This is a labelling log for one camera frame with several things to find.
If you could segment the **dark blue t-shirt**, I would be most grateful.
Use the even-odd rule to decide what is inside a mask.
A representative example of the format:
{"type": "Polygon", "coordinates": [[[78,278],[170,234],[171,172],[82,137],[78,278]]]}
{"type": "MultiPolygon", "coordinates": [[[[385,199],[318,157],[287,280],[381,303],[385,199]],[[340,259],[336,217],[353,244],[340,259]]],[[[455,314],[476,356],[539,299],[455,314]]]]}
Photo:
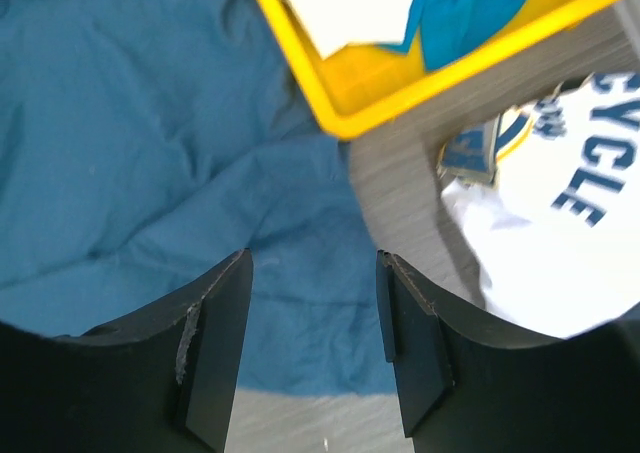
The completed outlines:
{"type": "Polygon", "coordinates": [[[2,319],[78,335],[241,249],[241,386],[394,389],[347,147],[255,0],[1,0],[2,319]]]}

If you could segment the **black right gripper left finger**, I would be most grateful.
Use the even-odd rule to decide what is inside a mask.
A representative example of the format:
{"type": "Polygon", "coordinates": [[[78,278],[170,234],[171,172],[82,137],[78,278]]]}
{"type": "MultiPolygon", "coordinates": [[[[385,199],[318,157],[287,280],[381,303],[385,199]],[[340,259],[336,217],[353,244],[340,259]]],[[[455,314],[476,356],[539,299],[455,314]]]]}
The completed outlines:
{"type": "Polygon", "coordinates": [[[5,452],[221,452],[236,392],[253,261],[80,336],[1,327],[5,452]]]}

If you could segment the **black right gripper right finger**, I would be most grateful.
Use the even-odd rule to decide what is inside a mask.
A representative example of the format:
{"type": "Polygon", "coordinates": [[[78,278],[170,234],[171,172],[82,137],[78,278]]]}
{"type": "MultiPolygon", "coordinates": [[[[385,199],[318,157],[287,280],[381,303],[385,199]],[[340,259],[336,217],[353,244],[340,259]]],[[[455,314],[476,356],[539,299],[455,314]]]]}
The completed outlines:
{"type": "Polygon", "coordinates": [[[379,251],[376,291],[418,452],[635,452],[639,312],[569,339],[505,321],[379,251]]]}

